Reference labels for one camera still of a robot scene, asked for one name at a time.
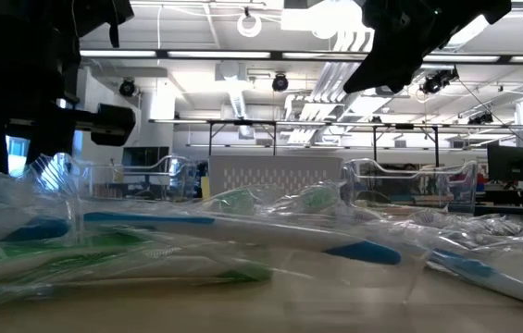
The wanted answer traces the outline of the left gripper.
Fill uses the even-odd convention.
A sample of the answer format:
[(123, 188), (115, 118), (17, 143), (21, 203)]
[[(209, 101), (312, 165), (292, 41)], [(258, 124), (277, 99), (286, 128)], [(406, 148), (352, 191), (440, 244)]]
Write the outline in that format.
[(81, 64), (81, 37), (107, 26), (118, 47), (118, 28), (133, 16), (128, 0), (0, 1), (0, 173), (8, 173), (6, 135), (31, 139), (28, 165), (43, 154), (72, 154), (77, 130), (99, 145), (126, 142), (135, 125), (130, 109), (91, 113), (56, 102), (77, 101), (68, 85)]

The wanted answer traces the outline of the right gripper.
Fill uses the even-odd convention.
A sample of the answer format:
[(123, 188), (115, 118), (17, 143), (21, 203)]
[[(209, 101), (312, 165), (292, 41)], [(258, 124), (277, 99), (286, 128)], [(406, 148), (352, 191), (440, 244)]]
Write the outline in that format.
[[(366, 0), (362, 10), (362, 23), (374, 30), (374, 40), (370, 53), (343, 85), (346, 93), (381, 86), (398, 93), (412, 81), (426, 53), (446, 46), (445, 38), (430, 40), (442, 1)], [(409, 49), (419, 52), (393, 51), (389, 43), (400, 47), (408, 43)]]

